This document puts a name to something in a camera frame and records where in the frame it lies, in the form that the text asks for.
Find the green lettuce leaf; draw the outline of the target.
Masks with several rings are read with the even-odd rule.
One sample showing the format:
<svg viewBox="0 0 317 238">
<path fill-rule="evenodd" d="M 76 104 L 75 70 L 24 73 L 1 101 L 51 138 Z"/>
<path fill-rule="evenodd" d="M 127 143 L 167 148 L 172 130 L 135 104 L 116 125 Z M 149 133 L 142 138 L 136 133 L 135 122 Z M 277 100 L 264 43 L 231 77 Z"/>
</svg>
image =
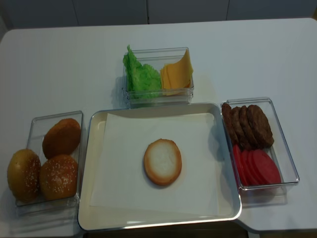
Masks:
<svg viewBox="0 0 317 238">
<path fill-rule="evenodd" d="M 142 70 L 142 65 L 138 62 L 136 56 L 132 52 L 130 45 L 127 46 L 127 54 L 123 57 L 123 64 L 126 68 L 126 74 L 128 78 L 136 84 L 140 80 L 140 73 Z"/>
</svg>

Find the clear lettuce cheese container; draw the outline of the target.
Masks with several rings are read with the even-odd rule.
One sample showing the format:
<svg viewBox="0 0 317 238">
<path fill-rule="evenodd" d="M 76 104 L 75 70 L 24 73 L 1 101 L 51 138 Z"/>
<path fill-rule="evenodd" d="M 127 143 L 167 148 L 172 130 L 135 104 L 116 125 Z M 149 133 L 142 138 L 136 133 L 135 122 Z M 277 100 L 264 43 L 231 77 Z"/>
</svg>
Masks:
<svg viewBox="0 0 317 238">
<path fill-rule="evenodd" d="M 184 48 L 169 48 L 169 49 L 155 49 L 155 50 L 132 50 L 138 62 L 141 65 L 149 64 L 156 69 L 159 74 L 160 70 L 165 64 L 177 63 L 185 54 L 187 47 Z M 158 93 L 157 97 L 147 99 L 135 99 L 133 95 L 135 92 L 129 91 L 130 80 L 126 74 L 126 68 L 123 67 L 123 85 L 122 91 L 126 104 L 131 108 L 139 108 L 145 106 L 165 105 L 168 103 L 189 104 L 193 97 L 194 82 L 191 75 L 191 84 L 189 88 L 182 89 L 161 89 L 155 91 Z"/>
</svg>

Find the stacked cheese slices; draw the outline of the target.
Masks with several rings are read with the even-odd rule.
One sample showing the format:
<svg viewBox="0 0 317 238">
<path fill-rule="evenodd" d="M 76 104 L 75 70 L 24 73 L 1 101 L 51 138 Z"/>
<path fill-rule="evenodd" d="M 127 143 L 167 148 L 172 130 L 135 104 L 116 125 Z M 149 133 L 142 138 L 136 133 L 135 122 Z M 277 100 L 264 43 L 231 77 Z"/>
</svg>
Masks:
<svg viewBox="0 0 317 238">
<path fill-rule="evenodd" d="M 163 89 L 189 88 L 193 68 L 191 63 L 187 64 L 165 64 L 160 70 Z"/>
</svg>

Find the bottom bun half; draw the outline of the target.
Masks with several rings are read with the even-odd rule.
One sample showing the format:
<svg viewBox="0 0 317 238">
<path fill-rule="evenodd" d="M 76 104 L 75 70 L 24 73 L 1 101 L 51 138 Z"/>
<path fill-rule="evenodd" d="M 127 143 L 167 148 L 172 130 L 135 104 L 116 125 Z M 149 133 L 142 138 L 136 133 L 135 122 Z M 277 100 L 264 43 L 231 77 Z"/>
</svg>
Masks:
<svg viewBox="0 0 317 238">
<path fill-rule="evenodd" d="M 143 166 L 149 180 L 168 186 L 175 182 L 182 170 L 182 157 L 176 143 L 158 139 L 149 144 L 143 157 Z"/>
</svg>

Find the leftmost brown meat patty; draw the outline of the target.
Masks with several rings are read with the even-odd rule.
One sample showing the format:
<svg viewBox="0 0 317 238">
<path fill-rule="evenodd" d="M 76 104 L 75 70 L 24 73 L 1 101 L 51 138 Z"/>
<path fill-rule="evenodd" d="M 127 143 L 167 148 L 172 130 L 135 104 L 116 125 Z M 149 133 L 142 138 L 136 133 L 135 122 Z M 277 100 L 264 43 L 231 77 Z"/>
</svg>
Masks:
<svg viewBox="0 0 317 238">
<path fill-rule="evenodd" d="M 239 144 L 239 139 L 236 135 L 235 129 L 231 122 L 231 111 L 232 111 L 232 108 L 227 103 L 222 104 L 221 112 L 222 112 L 223 121 L 225 123 L 225 127 L 230 137 L 231 143 L 234 146 L 236 144 Z"/>
</svg>

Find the brown meat patty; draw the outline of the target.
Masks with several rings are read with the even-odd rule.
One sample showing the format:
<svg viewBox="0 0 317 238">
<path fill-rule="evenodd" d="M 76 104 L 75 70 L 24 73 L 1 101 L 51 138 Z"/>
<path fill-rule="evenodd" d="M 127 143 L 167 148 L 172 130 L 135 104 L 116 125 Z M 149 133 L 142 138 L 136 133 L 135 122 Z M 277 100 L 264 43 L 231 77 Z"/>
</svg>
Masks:
<svg viewBox="0 0 317 238">
<path fill-rule="evenodd" d="M 258 149 L 259 148 L 259 144 L 253 134 L 253 131 L 251 129 L 248 117 L 247 117 L 247 107 L 246 106 L 242 106 L 239 112 L 239 120 L 240 120 L 240 125 L 242 127 L 242 130 L 250 144 L 250 146 L 253 149 Z"/>
<path fill-rule="evenodd" d="M 239 139 L 236 135 L 235 129 L 231 122 L 231 111 L 232 111 L 232 108 L 227 103 L 222 104 L 221 112 L 222 112 L 223 121 L 225 123 L 225 127 L 230 137 L 231 143 L 234 146 L 236 144 L 239 144 Z"/>
<path fill-rule="evenodd" d="M 273 145 L 274 139 L 268 119 L 262 109 L 257 105 L 247 107 L 247 116 L 255 139 L 262 148 Z"/>
<path fill-rule="evenodd" d="M 240 125 L 240 117 L 239 117 L 239 114 L 240 114 L 240 107 L 234 107 L 232 110 L 231 110 L 231 123 L 232 123 L 232 126 L 235 130 L 235 133 L 237 135 L 237 138 L 239 140 L 239 143 L 240 143 L 240 146 L 245 149 L 245 150 L 251 150 L 251 145 L 250 143 L 248 142 L 245 134 L 244 134 L 244 131 Z"/>
</svg>

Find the white paper sheet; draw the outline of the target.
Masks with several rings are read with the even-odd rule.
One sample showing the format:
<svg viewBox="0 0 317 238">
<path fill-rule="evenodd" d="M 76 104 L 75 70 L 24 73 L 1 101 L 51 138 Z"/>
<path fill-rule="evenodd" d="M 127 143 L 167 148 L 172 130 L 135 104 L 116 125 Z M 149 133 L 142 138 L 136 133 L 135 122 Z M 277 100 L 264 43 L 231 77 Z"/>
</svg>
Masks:
<svg viewBox="0 0 317 238">
<path fill-rule="evenodd" d="M 110 115 L 90 204 L 202 216 L 223 213 L 227 202 L 219 184 L 214 126 L 209 113 L 154 119 Z M 143 169 L 144 152 L 158 139 L 174 141 L 182 156 L 181 174 L 167 187 L 151 183 Z"/>
</svg>

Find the plain brown bun bottom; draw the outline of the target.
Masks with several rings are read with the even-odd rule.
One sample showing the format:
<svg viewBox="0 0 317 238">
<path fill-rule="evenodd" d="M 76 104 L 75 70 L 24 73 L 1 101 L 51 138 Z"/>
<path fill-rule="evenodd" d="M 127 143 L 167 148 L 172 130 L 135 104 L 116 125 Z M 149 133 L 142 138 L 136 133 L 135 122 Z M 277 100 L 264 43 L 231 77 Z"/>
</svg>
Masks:
<svg viewBox="0 0 317 238">
<path fill-rule="evenodd" d="M 47 159 L 61 154 L 70 155 L 77 148 L 80 140 L 80 124 L 72 118 L 62 119 L 44 136 L 43 153 Z"/>
</svg>

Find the leftmost red tomato slice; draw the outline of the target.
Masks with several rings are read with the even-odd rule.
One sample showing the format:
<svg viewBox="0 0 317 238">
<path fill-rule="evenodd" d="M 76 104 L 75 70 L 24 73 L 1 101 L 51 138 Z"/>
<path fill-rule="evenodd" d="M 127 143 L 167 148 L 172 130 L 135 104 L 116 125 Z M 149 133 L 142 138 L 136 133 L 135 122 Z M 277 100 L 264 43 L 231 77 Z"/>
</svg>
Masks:
<svg viewBox="0 0 317 238">
<path fill-rule="evenodd" d="M 249 183 L 248 183 L 247 177 L 245 175 L 245 172 L 244 172 L 244 169 L 242 166 L 241 150 L 237 144 L 233 146 L 233 154 L 234 154 L 234 159 L 235 159 L 235 163 L 236 163 L 237 170 L 239 173 L 239 178 L 240 178 L 241 184 L 243 186 L 247 186 L 247 185 L 249 185 Z"/>
</svg>

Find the red tomato slice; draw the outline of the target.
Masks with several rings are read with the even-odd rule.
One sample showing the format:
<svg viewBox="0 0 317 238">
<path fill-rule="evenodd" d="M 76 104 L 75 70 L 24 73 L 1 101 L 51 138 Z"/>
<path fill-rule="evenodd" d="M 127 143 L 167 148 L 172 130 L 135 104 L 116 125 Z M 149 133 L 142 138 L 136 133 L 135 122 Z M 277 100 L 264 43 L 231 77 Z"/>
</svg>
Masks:
<svg viewBox="0 0 317 238">
<path fill-rule="evenodd" d="M 264 184 L 281 183 L 279 170 L 275 162 L 263 150 L 254 150 L 251 162 L 256 174 L 261 178 Z"/>
<path fill-rule="evenodd" d="M 244 150 L 242 152 L 242 165 L 243 165 L 246 179 L 248 181 L 248 186 L 252 186 L 252 185 L 257 185 L 257 180 L 253 177 L 253 175 L 249 169 L 249 166 L 247 163 L 248 153 L 249 153 L 249 151 L 247 151 L 247 150 Z"/>
<path fill-rule="evenodd" d="M 258 174 L 258 171 L 256 170 L 256 167 L 254 165 L 254 160 L 253 160 L 254 152 L 259 152 L 259 151 L 261 150 L 257 149 L 257 150 L 249 151 L 247 162 L 248 162 L 248 166 L 252 176 L 257 181 L 257 185 L 264 185 L 265 180 Z"/>
<path fill-rule="evenodd" d="M 249 185 L 249 183 L 248 183 L 247 177 L 245 175 L 245 172 L 244 172 L 244 169 L 242 166 L 241 150 L 237 144 L 233 146 L 233 154 L 234 154 L 234 159 L 235 159 L 235 163 L 236 163 L 237 170 L 239 173 L 239 178 L 240 178 L 241 184 L 243 186 L 247 186 L 247 185 Z"/>
</svg>

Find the front brown meat patty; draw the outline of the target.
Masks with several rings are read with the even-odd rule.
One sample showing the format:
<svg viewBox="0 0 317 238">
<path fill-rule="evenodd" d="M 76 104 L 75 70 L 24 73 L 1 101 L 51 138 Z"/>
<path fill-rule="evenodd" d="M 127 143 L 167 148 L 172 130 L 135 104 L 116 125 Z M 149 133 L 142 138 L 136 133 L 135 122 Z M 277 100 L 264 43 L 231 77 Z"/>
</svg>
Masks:
<svg viewBox="0 0 317 238">
<path fill-rule="evenodd" d="M 262 109 L 257 105 L 247 107 L 247 116 L 255 139 L 262 148 L 273 145 L 274 139 L 268 119 Z"/>
</svg>

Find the brown sesame bun top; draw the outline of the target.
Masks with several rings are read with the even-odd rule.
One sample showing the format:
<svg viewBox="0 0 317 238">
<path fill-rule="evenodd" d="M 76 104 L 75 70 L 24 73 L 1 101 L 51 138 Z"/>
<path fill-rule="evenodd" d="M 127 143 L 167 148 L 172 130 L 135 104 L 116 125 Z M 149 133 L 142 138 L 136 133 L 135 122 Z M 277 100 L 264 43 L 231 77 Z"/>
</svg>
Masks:
<svg viewBox="0 0 317 238">
<path fill-rule="evenodd" d="M 72 197 L 77 191 L 78 163 L 70 155 L 48 159 L 40 169 L 40 189 L 45 200 Z"/>
</svg>

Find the front red tomato slice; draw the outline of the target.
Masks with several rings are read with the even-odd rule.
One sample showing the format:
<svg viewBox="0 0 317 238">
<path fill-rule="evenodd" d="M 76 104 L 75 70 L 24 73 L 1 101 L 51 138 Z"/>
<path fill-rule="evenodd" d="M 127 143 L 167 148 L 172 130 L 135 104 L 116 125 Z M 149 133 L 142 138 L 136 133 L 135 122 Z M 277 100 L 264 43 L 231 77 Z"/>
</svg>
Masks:
<svg viewBox="0 0 317 238">
<path fill-rule="evenodd" d="M 256 174 L 261 178 L 264 184 L 281 183 L 279 170 L 275 162 L 263 150 L 254 150 L 251 162 Z"/>
</svg>

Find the clear bun container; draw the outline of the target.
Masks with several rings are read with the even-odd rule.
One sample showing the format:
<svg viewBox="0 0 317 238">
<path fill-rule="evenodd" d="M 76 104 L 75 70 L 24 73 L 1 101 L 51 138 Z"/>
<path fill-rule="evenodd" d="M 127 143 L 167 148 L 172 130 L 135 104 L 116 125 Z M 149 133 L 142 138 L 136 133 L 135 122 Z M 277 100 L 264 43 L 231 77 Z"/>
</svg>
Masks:
<svg viewBox="0 0 317 238">
<path fill-rule="evenodd" d="M 74 111 L 69 113 L 62 113 L 56 115 L 50 115 L 45 117 L 34 118 L 31 122 L 29 137 L 27 141 L 27 148 L 34 151 L 40 159 L 41 165 L 43 165 L 47 158 L 44 155 L 42 143 L 45 135 L 55 124 L 62 119 L 74 119 L 81 127 L 81 138 L 85 135 L 84 115 L 82 111 Z M 83 141 L 81 140 L 77 148 L 71 154 L 72 158 L 78 164 L 77 185 L 75 195 L 62 199 L 45 200 L 43 195 L 39 195 L 34 201 L 24 203 L 16 200 L 15 206 L 18 209 L 35 209 L 35 210 L 49 210 L 49 209 L 67 209 L 76 207 L 79 204 L 80 182 L 82 178 L 82 166 L 83 166 Z"/>
</svg>

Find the pale sesame bun top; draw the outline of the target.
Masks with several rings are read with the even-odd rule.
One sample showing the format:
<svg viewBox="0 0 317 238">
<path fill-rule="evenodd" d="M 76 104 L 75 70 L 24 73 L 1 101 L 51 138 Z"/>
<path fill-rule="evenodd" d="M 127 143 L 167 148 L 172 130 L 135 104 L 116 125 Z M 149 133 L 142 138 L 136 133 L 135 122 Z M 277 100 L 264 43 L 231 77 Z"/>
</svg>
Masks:
<svg viewBox="0 0 317 238">
<path fill-rule="evenodd" d="M 38 197 L 40 168 L 40 159 L 32 150 L 21 149 L 13 154 L 7 168 L 7 182 L 17 200 L 29 203 Z"/>
</svg>

